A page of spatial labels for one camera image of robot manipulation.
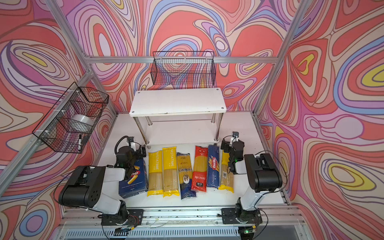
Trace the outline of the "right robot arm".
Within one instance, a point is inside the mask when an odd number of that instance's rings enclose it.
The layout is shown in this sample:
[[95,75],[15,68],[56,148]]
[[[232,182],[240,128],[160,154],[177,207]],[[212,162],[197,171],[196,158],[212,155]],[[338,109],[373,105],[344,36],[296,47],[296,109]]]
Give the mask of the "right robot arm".
[[223,161],[228,161],[224,170],[228,174],[248,177],[249,187],[237,203],[239,213],[257,210],[267,194],[278,192],[283,185],[282,175],[269,152],[244,154],[244,147],[245,143],[236,138],[221,143],[221,150],[229,154],[227,158],[222,157]]

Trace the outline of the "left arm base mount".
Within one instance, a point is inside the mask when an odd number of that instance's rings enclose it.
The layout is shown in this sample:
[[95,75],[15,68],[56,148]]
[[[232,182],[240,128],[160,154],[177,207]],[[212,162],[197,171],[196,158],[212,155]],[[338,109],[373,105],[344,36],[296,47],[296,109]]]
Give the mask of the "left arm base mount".
[[141,225],[143,219],[143,209],[125,209],[119,211],[115,215],[102,214],[101,225],[104,226],[131,226],[137,227]]

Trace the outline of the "blue Barilla spaghetti bag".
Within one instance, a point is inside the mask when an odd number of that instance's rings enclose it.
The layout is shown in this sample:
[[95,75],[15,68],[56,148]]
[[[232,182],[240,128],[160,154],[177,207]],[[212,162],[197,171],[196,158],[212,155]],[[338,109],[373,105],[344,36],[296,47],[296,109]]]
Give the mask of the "blue Barilla spaghetti bag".
[[208,146],[207,187],[218,189],[220,186],[220,148],[217,145]]

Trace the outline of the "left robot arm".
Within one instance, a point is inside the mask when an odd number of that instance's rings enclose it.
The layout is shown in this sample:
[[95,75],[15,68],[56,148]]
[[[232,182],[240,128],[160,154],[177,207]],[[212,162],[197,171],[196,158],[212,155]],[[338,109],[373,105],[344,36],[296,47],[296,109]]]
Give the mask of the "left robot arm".
[[91,209],[104,215],[116,215],[122,201],[103,193],[105,183],[119,183],[128,180],[136,170],[134,163],[146,156],[144,146],[136,150],[136,143],[115,149],[117,157],[114,166],[79,166],[59,194],[58,203],[66,207]]

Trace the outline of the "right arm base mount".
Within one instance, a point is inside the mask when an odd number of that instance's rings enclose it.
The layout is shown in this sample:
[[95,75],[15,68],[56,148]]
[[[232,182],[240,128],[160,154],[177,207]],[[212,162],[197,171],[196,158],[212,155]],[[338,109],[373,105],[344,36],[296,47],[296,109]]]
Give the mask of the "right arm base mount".
[[222,208],[219,215],[225,225],[253,224],[258,226],[263,222],[259,210],[245,211],[236,208]]

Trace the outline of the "yellow clear spaghetti bag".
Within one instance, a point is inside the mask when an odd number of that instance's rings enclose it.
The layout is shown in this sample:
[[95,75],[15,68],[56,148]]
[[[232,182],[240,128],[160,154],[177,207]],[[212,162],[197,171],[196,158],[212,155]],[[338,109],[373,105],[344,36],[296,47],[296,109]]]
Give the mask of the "yellow clear spaghetti bag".
[[230,154],[222,151],[222,164],[221,164],[221,182],[219,190],[226,190],[234,193],[234,174],[230,171]]

